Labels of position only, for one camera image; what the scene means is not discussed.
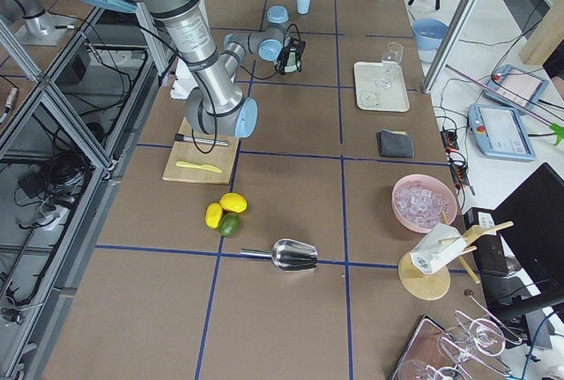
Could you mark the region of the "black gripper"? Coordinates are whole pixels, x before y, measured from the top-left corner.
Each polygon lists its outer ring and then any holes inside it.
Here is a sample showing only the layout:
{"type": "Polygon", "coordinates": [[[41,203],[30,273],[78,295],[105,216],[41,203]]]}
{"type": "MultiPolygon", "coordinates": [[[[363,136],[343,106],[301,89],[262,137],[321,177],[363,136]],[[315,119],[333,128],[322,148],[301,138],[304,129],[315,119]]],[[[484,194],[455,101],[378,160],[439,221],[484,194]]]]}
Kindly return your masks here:
{"type": "Polygon", "coordinates": [[[299,39],[291,37],[287,44],[283,47],[282,51],[278,55],[278,60],[275,65],[275,70],[278,73],[278,65],[282,61],[287,60],[301,60],[301,69],[302,69],[302,55],[305,51],[306,42],[299,39]]]}

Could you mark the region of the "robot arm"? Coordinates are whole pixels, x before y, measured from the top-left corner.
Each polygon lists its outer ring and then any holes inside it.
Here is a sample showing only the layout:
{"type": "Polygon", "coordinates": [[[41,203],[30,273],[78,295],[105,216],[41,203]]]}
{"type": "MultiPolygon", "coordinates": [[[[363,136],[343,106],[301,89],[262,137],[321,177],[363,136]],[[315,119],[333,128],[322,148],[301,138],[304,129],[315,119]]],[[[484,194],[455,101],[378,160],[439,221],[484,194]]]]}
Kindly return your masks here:
{"type": "Polygon", "coordinates": [[[300,71],[305,42],[287,9],[267,11],[267,28],[258,33],[230,34],[219,50],[201,11],[203,0],[82,0],[111,11],[133,13],[144,4],[162,22],[197,86],[189,93],[186,119],[191,128],[208,135],[249,137],[258,115],[257,103],[244,96],[234,74],[246,56],[259,56],[284,75],[300,71]]]}
{"type": "Polygon", "coordinates": [[[234,33],[224,39],[224,51],[235,54],[240,62],[246,56],[259,56],[267,62],[276,62],[289,43],[289,14],[285,6],[274,5],[267,11],[268,26],[258,33],[234,33]]]}

